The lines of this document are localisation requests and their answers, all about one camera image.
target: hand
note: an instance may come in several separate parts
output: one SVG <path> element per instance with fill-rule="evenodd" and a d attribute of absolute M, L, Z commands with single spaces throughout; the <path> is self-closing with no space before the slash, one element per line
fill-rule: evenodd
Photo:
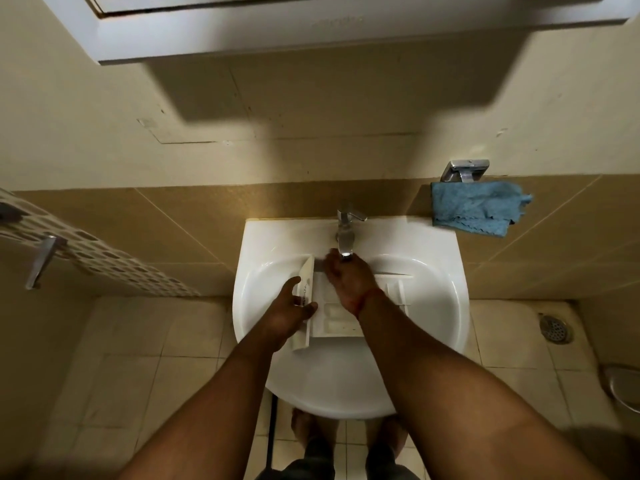
<path fill-rule="evenodd" d="M 338 250 L 332 249 L 324 258 L 324 273 L 342 306 L 353 315 L 358 313 L 365 293 L 379 287 L 371 268 L 357 254 L 350 261 L 341 261 Z"/>
<path fill-rule="evenodd" d="M 300 306 L 301 298 L 293 295 L 293 288 L 299 282 L 299 276 L 287 280 L 254 327 L 273 344 L 274 352 L 280 350 L 287 339 L 300 329 L 302 322 L 309 320 L 318 308 L 315 302 Z"/>

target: white sink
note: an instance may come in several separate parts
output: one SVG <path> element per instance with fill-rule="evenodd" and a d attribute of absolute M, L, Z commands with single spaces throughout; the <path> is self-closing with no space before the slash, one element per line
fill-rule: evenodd
<path fill-rule="evenodd" d="M 353 227 L 354 251 L 375 273 L 412 276 L 404 281 L 411 320 L 462 352 L 469 300 L 456 234 L 416 217 L 369 219 Z M 336 247 L 336 230 L 334 219 L 247 221 L 233 298 L 238 341 L 309 255 L 316 257 L 321 272 L 322 258 Z M 316 315 L 324 313 L 329 286 L 321 273 L 314 274 L 313 300 L 321 304 Z M 368 419 L 395 411 L 362 337 L 312 337 L 308 348 L 296 351 L 285 345 L 273 356 L 267 388 L 304 411 L 329 418 Z"/>

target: blue towel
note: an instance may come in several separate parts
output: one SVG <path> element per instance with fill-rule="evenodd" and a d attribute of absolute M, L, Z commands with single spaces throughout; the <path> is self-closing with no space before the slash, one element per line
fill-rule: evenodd
<path fill-rule="evenodd" d="M 431 184 L 431 197 L 433 225 L 500 237 L 533 199 L 509 182 L 436 182 Z"/>

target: drain cover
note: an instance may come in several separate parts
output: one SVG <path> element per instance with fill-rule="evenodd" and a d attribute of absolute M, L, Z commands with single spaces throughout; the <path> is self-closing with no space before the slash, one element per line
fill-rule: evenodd
<path fill-rule="evenodd" d="M 569 326 L 551 315 L 540 315 L 540 332 L 553 344 L 568 344 L 572 339 Z"/>

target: faucet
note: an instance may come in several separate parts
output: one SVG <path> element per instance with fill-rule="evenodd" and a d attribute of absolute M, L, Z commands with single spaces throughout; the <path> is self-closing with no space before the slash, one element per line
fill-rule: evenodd
<path fill-rule="evenodd" d="M 367 220 L 366 215 L 355 210 L 350 203 L 341 204 L 338 208 L 338 233 L 335 235 L 335 240 L 338 241 L 338 251 L 343 261 L 348 261 L 353 255 L 355 235 L 351 227 L 352 217 L 362 222 Z"/>

